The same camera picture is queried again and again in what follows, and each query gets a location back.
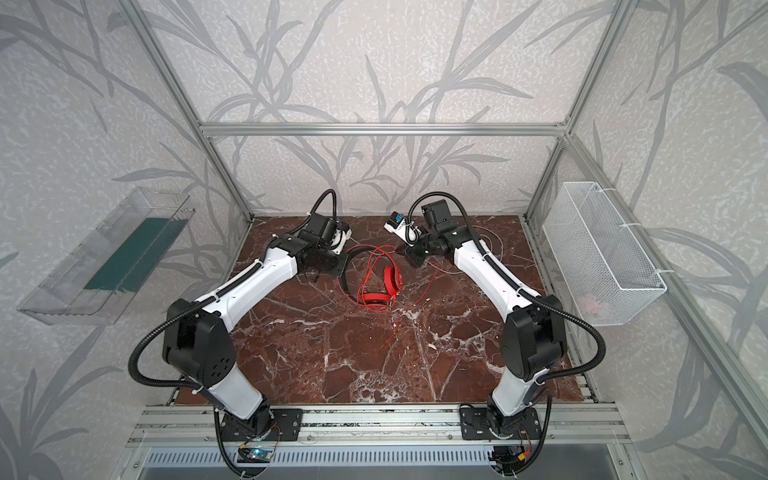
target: brown marble table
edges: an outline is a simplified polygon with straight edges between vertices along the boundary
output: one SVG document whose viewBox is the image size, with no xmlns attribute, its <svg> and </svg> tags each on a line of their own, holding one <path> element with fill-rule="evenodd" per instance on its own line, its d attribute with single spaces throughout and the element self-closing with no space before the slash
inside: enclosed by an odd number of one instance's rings
<svg viewBox="0 0 768 480">
<path fill-rule="evenodd" d="M 234 273 L 260 255 L 273 232 L 283 232 L 301 220 L 257 218 Z M 383 229 L 385 217 L 344 220 L 353 232 L 348 247 L 391 244 L 395 239 Z M 473 217 L 472 223 L 482 227 L 478 232 L 517 277 L 543 292 L 518 217 Z M 366 260 L 366 255 L 355 258 L 348 270 L 353 291 Z M 303 273 L 277 287 L 232 332 L 243 374 L 275 404 L 484 402 L 504 368 L 498 312 L 463 273 L 452 275 L 429 265 L 416 270 L 399 256 L 396 261 L 405 289 L 388 313 L 360 308 L 328 275 Z M 447 260 L 432 261 L 446 272 L 457 271 Z M 379 262 L 377 273 L 384 264 Z M 426 295 L 401 316 L 395 338 L 385 345 L 402 310 L 424 293 L 435 272 Z M 383 290 L 380 274 L 369 287 Z M 556 368 L 569 366 L 563 359 Z M 573 377 L 550 381 L 549 386 L 559 402 L 582 401 Z M 195 405 L 201 400 L 182 390 L 176 402 Z"/>
</svg>

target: black mounting plate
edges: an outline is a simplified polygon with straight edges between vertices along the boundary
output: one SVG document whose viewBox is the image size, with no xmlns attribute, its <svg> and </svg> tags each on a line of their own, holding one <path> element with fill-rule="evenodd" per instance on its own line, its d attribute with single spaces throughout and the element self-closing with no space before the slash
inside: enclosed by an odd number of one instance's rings
<svg viewBox="0 0 768 480">
<path fill-rule="evenodd" d="M 464 440 L 499 440 L 500 438 L 491 432 L 486 412 L 487 407 L 469 407 L 462 406 L 458 408 L 458 416 L 462 424 L 462 439 Z M 515 415 L 519 417 L 519 427 L 525 428 L 531 440 L 538 440 L 541 435 L 541 425 L 539 425 L 538 413 L 533 407 L 528 407 Z M 520 441 L 518 429 L 512 433 L 508 439 L 510 442 Z"/>
<path fill-rule="evenodd" d="M 299 430 L 301 429 L 302 409 L 272 409 L 275 415 L 274 422 L 277 427 L 272 427 L 270 433 L 264 437 L 265 442 L 276 442 L 278 440 L 278 428 L 280 428 L 280 442 L 295 442 L 299 439 Z M 221 426 L 221 439 L 224 442 L 243 442 L 250 432 L 231 421 L 229 412 L 224 413 Z"/>
</svg>

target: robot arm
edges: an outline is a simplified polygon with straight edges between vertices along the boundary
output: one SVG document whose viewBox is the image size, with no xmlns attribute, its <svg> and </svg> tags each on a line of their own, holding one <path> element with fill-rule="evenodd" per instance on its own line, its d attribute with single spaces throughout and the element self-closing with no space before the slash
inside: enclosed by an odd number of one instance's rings
<svg viewBox="0 0 768 480">
<path fill-rule="evenodd" d="M 488 397 L 487 416 L 496 436 L 509 437 L 516 431 L 519 416 L 531 405 L 536 380 L 549 372 L 567 351 L 564 319 L 525 299 L 520 290 L 529 296 L 540 295 L 489 253 L 482 240 L 479 242 L 486 253 L 481 253 L 469 226 L 460 227 L 453 220 L 445 200 L 425 205 L 422 210 L 428 225 L 426 232 L 408 224 L 396 212 L 385 228 L 403 240 L 400 251 L 413 267 L 420 267 L 430 255 L 446 256 L 480 286 L 504 320 L 501 353 L 506 368 Z M 504 280 L 491 262 L 519 287 L 515 289 Z M 541 300 L 557 308 L 561 306 L 554 296 Z"/>
<path fill-rule="evenodd" d="M 241 426 L 262 435 L 271 426 L 270 404 L 238 368 L 230 332 L 269 292 L 299 271 L 343 273 L 348 256 L 342 250 L 350 236 L 346 223 L 311 214 L 297 232 L 274 237 L 262 259 L 195 300 L 202 303 L 213 297 L 214 301 L 165 330 L 163 360 L 206 389 Z M 168 318 L 193 305 L 177 300 L 168 309 Z"/>
</svg>

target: wallpaper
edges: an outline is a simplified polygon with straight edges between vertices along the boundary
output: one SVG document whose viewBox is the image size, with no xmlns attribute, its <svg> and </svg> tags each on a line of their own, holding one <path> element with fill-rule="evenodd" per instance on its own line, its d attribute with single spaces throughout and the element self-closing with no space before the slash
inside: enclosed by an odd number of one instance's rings
<svg viewBox="0 0 768 480">
<path fill-rule="evenodd" d="M 766 14 L 636 12 L 577 133 L 768 395 Z"/>
<path fill-rule="evenodd" d="M 352 214 L 407 212 L 420 194 L 434 190 L 451 192 L 473 214 L 519 214 L 555 143 L 553 137 L 218 140 L 251 209 L 265 214 L 303 214 L 329 187 L 339 192 L 339 211 Z"/>
<path fill-rule="evenodd" d="M 545 268 L 567 311 L 568 286 L 541 228 L 562 182 L 591 180 L 566 152 L 530 217 Z M 648 478 L 768 478 L 768 458 L 690 344 L 662 296 L 629 323 L 603 326 L 605 360 L 588 373 L 603 402 L 616 402 Z M 597 348 L 576 329 L 584 360 Z"/>
<path fill-rule="evenodd" d="M 562 121 L 614 0 L 141 0 L 203 121 Z"/>
<path fill-rule="evenodd" d="M 575 126 L 763 391 L 766 377 L 768 81 L 765 2 L 638 8 Z M 531 218 L 558 294 L 572 303 L 541 224 L 566 156 Z M 768 478 L 768 459 L 662 297 L 601 328 L 592 373 L 614 400 L 651 478 Z M 579 344 L 586 357 L 594 345 Z"/>
<path fill-rule="evenodd" d="M 0 476 L 106 478 L 138 413 L 169 395 L 133 383 L 134 344 L 176 298 L 218 284 L 244 217 L 212 172 L 116 5 L 0 3 Z M 113 326 L 16 311 L 135 187 L 197 209 Z M 146 373 L 173 378 L 147 351 Z"/>
</svg>

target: red headphone ear cup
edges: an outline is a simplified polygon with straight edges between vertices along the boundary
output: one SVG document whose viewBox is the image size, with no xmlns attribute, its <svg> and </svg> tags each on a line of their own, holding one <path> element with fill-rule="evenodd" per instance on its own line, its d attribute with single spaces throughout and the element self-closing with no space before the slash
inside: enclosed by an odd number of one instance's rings
<svg viewBox="0 0 768 480">
<path fill-rule="evenodd" d="M 397 295 L 402 290 L 402 278 L 396 267 L 390 265 L 384 267 L 384 287 L 391 296 Z"/>
<path fill-rule="evenodd" d="M 384 292 L 364 293 L 362 295 L 362 301 L 367 305 L 386 305 L 391 299 L 392 295 Z"/>
</svg>

